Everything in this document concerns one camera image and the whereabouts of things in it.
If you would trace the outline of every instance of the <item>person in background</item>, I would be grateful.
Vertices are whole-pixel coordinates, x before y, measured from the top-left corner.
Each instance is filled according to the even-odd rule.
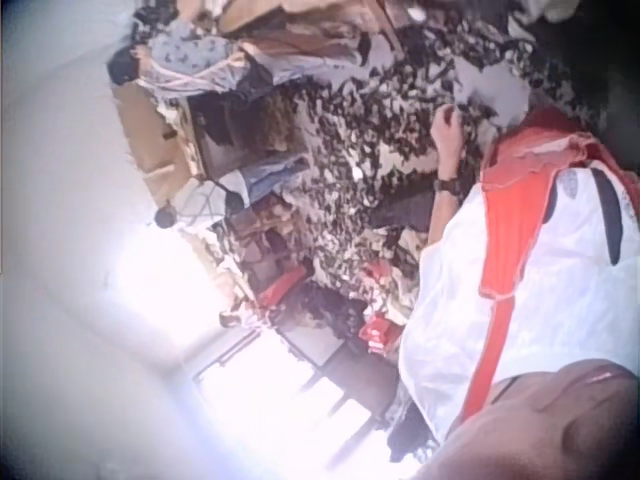
[[[305,159],[298,154],[277,154],[270,163],[233,170],[215,182],[191,178],[156,212],[155,223],[162,229],[197,234],[248,208],[307,168]]]
[[[202,0],[178,0],[178,11],[148,46],[126,46],[113,55],[107,70],[115,85],[137,81],[163,99],[214,91],[251,101],[289,80],[363,65],[371,48],[367,36],[352,46],[288,31],[234,41],[197,29]]]
[[[637,478],[640,189],[540,110],[461,207],[453,106],[400,373],[440,447],[414,480]]]

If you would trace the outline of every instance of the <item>bright light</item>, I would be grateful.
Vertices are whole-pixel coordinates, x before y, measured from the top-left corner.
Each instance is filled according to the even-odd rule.
[[[149,226],[136,234],[116,273],[119,296],[186,346],[214,328],[224,303],[191,246],[171,230]]]

